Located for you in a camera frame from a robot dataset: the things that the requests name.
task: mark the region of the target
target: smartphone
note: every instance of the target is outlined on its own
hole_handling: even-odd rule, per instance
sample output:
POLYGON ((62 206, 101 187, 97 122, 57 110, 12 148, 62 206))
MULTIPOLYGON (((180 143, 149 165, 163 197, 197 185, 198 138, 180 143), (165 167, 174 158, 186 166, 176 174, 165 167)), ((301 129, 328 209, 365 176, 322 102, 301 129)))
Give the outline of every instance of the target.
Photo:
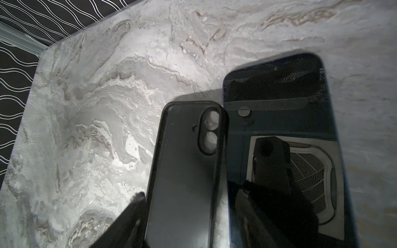
MULTIPOLYGON (((235 199, 255 175, 259 140, 289 145, 291 177, 318 218, 317 244, 356 247, 357 238, 324 65, 311 53, 280 56, 230 72, 223 82, 230 237, 243 247, 235 199)), ((282 206, 270 206, 280 211, 282 206)))
POLYGON ((211 246, 226 123, 215 102, 164 107, 146 198, 148 247, 211 246))

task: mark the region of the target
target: phone screen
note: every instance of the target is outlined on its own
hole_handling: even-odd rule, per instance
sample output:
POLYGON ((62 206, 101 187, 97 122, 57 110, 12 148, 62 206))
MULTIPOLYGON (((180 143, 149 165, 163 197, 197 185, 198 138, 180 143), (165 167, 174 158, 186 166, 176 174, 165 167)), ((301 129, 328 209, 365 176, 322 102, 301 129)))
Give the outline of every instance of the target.
MULTIPOLYGON (((235 207, 238 190, 247 182, 266 180, 255 174, 254 156, 255 145, 264 137, 276 137, 289 146, 286 158, 291 178, 318 218, 313 242, 322 247, 355 246, 346 178, 321 59, 303 53, 256 63, 229 73, 223 89, 224 108, 229 115, 226 167, 231 247, 244 246, 235 207)), ((278 226, 276 219, 272 222, 278 226)))

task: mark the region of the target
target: black patterned wall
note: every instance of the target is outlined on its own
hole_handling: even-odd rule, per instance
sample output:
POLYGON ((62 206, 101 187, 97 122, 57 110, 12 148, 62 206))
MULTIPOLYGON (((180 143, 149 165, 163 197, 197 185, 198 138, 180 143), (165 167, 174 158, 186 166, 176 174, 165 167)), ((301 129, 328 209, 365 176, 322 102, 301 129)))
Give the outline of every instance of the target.
POLYGON ((49 46, 135 0, 0 0, 0 22, 49 46))
POLYGON ((0 188, 39 58, 0 41, 0 188))

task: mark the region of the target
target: black phone case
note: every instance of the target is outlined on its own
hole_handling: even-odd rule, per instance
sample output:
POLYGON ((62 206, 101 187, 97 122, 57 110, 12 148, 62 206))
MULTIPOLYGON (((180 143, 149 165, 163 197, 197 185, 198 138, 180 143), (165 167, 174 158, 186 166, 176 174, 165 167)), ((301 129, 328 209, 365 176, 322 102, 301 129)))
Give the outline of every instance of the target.
POLYGON ((215 102, 171 102, 164 107, 146 198, 145 240, 150 248, 211 246, 227 120, 226 111, 215 102), (212 154, 199 143, 208 131, 203 117, 209 110, 219 113, 212 154))

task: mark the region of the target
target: gray marble surface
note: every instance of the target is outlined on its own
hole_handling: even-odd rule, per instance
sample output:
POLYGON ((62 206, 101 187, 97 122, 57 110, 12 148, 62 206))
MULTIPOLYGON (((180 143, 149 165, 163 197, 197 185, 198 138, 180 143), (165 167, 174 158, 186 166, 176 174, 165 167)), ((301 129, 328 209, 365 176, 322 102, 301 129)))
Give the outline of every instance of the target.
MULTIPOLYGON (((146 190, 167 102, 195 92, 221 102, 233 68, 295 49, 324 60, 361 245, 395 247, 396 10, 147 0, 50 47, 0 191, 1 247, 87 247, 146 190)), ((215 247, 229 244, 222 177, 215 247)))

